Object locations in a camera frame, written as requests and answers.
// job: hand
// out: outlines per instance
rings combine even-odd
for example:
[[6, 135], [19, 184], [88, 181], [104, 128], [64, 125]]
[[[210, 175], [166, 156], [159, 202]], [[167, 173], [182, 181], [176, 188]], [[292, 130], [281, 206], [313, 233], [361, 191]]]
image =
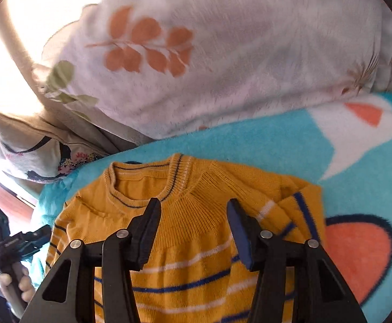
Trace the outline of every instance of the hand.
[[[29, 277], [29, 270], [24, 267], [23, 265], [21, 265], [21, 270], [24, 274], [24, 276], [21, 278], [20, 283], [18, 284], [18, 287], [20, 288], [20, 290], [23, 292], [21, 294], [21, 298], [29, 303], [30, 300], [32, 300], [34, 294], [35, 294], [35, 288], [32, 285], [32, 280]], [[1, 273], [0, 274], [0, 288], [2, 290], [2, 294], [5, 297], [6, 301], [11, 302], [11, 298], [9, 295], [9, 291], [8, 291], [8, 286], [11, 284], [12, 282], [12, 278], [10, 277], [9, 274], [6, 273]]]

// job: orange leaf print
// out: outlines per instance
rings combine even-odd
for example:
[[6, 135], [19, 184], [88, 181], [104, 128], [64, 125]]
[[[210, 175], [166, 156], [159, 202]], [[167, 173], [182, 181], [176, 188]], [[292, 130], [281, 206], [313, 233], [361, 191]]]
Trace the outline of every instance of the orange leaf print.
[[182, 45], [193, 38], [193, 32], [184, 27], [174, 27], [169, 31], [168, 38], [166, 40], [166, 46], [174, 47]]
[[142, 18], [132, 29], [131, 41], [142, 44], [160, 35], [162, 28], [154, 18]]
[[150, 67], [154, 70], [164, 73], [166, 67], [168, 65], [168, 61], [166, 60], [166, 56], [156, 50], [152, 50], [150, 48], [146, 48], [147, 50], [147, 62]]
[[129, 21], [129, 13], [131, 6], [124, 6], [118, 9], [111, 17], [109, 23], [109, 34], [112, 38], [119, 38], [126, 32], [127, 22]]
[[123, 66], [124, 54], [120, 47], [112, 49], [105, 56], [105, 67], [110, 71], [117, 71]]
[[179, 51], [178, 56], [180, 57], [181, 62], [183, 62], [186, 65], [189, 65], [190, 63], [190, 53], [193, 50], [193, 46], [190, 46], [189, 48], [186, 48], [185, 50]]
[[141, 53], [134, 50], [132, 47], [127, 46], [123, 50], [123, 68], [127, 71], [134, 71], [139, 73], [139, 66], [141, 65], [142, 56]]
[[179, 60], [175, 53], [169, 52], [169, 71], [173, 77], [181, 76], [186, 71], [186, 66]]

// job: sweater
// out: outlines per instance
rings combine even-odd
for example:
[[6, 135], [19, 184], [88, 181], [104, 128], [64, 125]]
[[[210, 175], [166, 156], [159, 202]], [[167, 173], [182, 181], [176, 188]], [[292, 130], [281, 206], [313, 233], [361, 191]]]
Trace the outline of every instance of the sweater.
[[[237, 198], [261, 227], [286, 240], [322, 244], [321, 188], [299, 178], [174, 154], [150, 164], [113, 162], [57, 217], [46, 272], [73, 239], [103, 241], [141, 215], [151, 197], [162, 215], [148, 263], [131, 272], [142, 322], [244, 322], [258, 273], [240, 262], [226, 216]], [[283, 318], [291, 319], [293, 269]], [[96, 321], [103, 322], [102, 273], [95, 270]]]

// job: bed sheet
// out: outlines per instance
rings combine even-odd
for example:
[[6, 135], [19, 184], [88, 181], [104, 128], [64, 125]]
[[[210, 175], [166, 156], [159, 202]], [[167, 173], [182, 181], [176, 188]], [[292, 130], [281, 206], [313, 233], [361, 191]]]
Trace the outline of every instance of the bed sheet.
[[[154, 142], [87, 164], [47, 185], [33, 222], [53, 224], [63, 203], [113, 161], [175, 152], [296, 175], [323, 187], [327, 251], [369, 323], [392, 310], [392, 94], [369, 94]], [[31, 269], [42, 278], [45, 251]]]

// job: silver bolt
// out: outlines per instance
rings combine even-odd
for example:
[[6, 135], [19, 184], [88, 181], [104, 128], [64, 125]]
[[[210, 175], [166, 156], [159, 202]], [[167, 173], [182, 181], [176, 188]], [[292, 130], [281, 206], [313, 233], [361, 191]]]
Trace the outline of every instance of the silver bolt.
[[81, 241], [79, 239], [75, 239], [73, 241], [70, 242], [70, 247], [72, 249], [77, 249], [81, 246]]
[[310, 248], [318, 248], [319, 247], [319, 242], [318, 241], [316, 241], [315, 239], [310, 239], [309, 241], [308, 241], [308, 246], [310, 247]]
[[272, 236], [273, 236], [273, 234], [271, 231], [264, 230], [264, 231], [260, 232], [260, 237], [262, 237], [264, 239], [271, 239]]
[[129, 235], [129, 231], [128, 230], [119, 230], [117, 232], [117, 237], [118, 238], [126, 238]]

